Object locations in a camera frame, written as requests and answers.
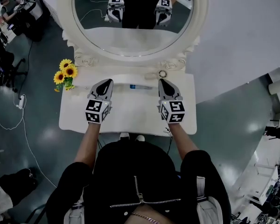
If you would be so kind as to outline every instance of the chain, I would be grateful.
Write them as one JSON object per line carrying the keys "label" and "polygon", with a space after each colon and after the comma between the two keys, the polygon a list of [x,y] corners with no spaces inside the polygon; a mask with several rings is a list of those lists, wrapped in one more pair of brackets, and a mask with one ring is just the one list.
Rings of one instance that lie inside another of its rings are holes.
{"label": "chain", "polygon": [[146,219],[147,221],[150,221],[150,222],[152,222],[152,223],[154,223],[154,224],[160,224],[159,222],[157,222],[157,221],[153,220],[153,219],[152,219],[152,218],[150,218],[150,217],[147,217],[147,216],[144,216],[144,215],[141,215],[141,214],[135,213],[135,212],[132,212],[132,215],[135,215],[135,216],[138,216],[138,217],[144,218],[144,219]]}

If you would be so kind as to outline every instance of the shoe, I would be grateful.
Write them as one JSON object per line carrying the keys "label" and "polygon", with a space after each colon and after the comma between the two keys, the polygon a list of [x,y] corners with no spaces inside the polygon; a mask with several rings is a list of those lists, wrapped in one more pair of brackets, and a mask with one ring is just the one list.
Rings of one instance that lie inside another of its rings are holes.
{"label": "shoe", "polygon": [[143,135],[138,135],[137,138],[135,139],[135,141],[140,141],[140,142],[144,142],[145,141],[145,138]]}
{"label": "shoe", "polygon": [[129,133],[120,133],[119,138],[120,138],[120,140],[130,140],[130,134]]}

